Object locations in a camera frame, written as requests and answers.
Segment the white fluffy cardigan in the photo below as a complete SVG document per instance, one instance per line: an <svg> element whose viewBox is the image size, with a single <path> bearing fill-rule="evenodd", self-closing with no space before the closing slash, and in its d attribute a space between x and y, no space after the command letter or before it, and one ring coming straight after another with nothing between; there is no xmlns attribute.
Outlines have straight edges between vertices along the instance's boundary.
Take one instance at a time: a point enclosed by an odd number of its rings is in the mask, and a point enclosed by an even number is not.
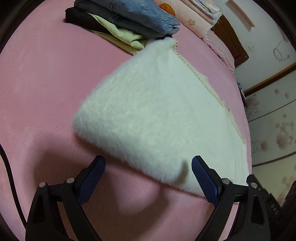
<svg viewBox="0 0 296 241"><path fill-rule="evenodd" d="M208 82L173 38L151 41L102 80L74 114L76 135L147 176L202 195L195 156L245 185L247 143Z"/></svg>

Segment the dark wooden nightstand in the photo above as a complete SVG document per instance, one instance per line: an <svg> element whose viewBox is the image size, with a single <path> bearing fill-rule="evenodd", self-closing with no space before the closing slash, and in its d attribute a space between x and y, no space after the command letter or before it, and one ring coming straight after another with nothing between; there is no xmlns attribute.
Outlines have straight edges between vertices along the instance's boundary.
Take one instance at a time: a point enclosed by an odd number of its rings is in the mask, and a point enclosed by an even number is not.
<svg viewBox="0 0 296 241"><path fill-rule="evenodd" d="M243 105L244 107L247 107L247 104L246 104L246 97L244 95L244 91L242 89L242 86L239 82L237 82L237 85L238 85L238 89L239 89L239 92L240 92L240 96L241 96L241 99L242 99L242 102L243 102Z"/></svg>

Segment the folded black garment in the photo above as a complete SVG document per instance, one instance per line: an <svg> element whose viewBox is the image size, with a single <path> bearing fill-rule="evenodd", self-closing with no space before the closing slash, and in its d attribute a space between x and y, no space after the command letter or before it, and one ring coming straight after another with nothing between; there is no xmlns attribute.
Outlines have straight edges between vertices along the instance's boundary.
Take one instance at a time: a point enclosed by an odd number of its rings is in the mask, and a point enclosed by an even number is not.
<svg viewBox="0 0 296 241"><path fill-rule="evenodd" d="M67 8L65 11L65 22L77 25L86 30L102 32L106 34L111 34L107 27L104 27L96 19L97 15L92 16L90 13L83 11L82 9L71 7ZM164 37L170 37L173 34L162 34L146 26L141 25L132 20L128 20L122 16L111 14L107 15L103 20L108 23L114 24L119 30L129 30L134 34L142 35L145 39L159 39Z"/></svg>

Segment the folded light green garment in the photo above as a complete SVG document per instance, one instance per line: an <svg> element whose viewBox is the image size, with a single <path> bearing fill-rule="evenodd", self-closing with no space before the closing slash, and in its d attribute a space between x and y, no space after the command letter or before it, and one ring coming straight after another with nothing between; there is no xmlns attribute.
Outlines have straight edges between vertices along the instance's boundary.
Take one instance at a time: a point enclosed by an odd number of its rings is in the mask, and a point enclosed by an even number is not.
<svg viewBox="0 0 296 241"><path fill-rule="evenodd" d="M119 28L100 16L90 13L88 13L88 15L91 15L96 23L98 23L98 26L102 27L102 30L89 30L90 32L106 39L131 55L135 55L144 49L147 44L152 42L152 40L136 34L133 31Z"/></svg>

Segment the pink flat pillow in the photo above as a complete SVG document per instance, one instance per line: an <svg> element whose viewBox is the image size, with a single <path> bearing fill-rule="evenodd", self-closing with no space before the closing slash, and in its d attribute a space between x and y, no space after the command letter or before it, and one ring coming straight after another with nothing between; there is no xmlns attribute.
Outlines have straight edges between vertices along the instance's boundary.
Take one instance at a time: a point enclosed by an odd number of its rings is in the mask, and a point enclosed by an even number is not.
<svg viewBox="0 0 296 241"><path fill-rule="evenodd" d="M223 41L213 32L209 31L202 40L211 48L211 50L224 62L228 69L234 74L235 61L234 58L223 43Z"/></svg>

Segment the pink folded quilt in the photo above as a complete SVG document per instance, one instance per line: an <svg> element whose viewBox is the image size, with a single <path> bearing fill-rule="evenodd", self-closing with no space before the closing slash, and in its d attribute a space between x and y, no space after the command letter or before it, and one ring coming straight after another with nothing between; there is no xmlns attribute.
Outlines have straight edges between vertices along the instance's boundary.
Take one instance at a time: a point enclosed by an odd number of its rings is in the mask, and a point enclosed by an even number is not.
<svg viewBox="0 0 296 241"><path fill-rule="evenodd" d="M211 30L211 25L193 9L182 1L155 0L154 3L167 13L175 16L184 26L199 38L203 38Z"/></svg>

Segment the floral folded blanket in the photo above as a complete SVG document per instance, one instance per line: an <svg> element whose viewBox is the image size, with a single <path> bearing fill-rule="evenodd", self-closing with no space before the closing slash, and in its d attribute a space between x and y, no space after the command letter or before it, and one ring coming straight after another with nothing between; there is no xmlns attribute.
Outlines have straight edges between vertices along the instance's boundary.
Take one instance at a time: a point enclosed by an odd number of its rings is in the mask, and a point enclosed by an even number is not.
<svg viewBox="0 0 296 241"><path fill-rule="evenodd" d="M219 6L217 6L213 1L193 0L190 2L192 5L195 6L195 8L199 9L212 20L217 21L222 16L222 9Z"/></svg>

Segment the dark wooden headboard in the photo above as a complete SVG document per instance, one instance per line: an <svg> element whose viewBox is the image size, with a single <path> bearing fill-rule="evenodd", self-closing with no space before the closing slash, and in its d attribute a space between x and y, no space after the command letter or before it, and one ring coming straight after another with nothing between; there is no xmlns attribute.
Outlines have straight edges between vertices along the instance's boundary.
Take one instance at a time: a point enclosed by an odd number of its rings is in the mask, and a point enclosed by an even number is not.
<svg viewBox="0 0 296 241"><path fill-rule="evenodd" d="M249 59L246 50L243 48L234 28L227 18L222 15L215 26L211 29L217 37L226 45L230 51L234 66L238 67Z"/></svg>

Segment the pink wall shelf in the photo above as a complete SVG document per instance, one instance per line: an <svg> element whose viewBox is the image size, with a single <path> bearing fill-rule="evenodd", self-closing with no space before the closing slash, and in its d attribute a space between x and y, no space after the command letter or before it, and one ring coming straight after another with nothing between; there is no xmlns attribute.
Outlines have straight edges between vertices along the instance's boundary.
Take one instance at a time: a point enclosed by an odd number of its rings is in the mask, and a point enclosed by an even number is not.
<svg viewBox="0 0 296 241"><path fill-rule="evenodd" d="M241 6L237 3L237 1L228 0L228 2L229 2L229 4L231 4L240 13L240 15L244 18L244 20L246 20L248 25L250 25L250 27L255 27L254 22L247 15L247 13L241 8Z"/></svg>

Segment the floral wardrobe doors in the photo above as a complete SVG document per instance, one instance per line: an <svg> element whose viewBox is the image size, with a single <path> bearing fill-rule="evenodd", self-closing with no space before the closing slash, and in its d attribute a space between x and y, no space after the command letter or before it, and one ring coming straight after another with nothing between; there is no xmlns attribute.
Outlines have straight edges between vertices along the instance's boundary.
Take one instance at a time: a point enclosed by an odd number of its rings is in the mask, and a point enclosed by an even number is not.
<svg viewBox="0 0 296 241"><path fill-rule="evenodd" d="M249 93L245 111L253 174L283 205L295 181L295 65L275 79Z"/></svg>

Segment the folded blue jeans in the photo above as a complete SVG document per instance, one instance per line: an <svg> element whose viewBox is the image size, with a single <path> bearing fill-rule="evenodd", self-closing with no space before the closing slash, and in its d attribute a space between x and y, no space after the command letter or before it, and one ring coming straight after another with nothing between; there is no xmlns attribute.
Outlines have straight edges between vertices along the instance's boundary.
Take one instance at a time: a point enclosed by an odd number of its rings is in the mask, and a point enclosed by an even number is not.
<svg viewBox="0 0 296 241"><path fill-rule="evenodd" d="M147 39L172 36L179 31L179 20L154 1L75 1L74 7Z"/></svg>

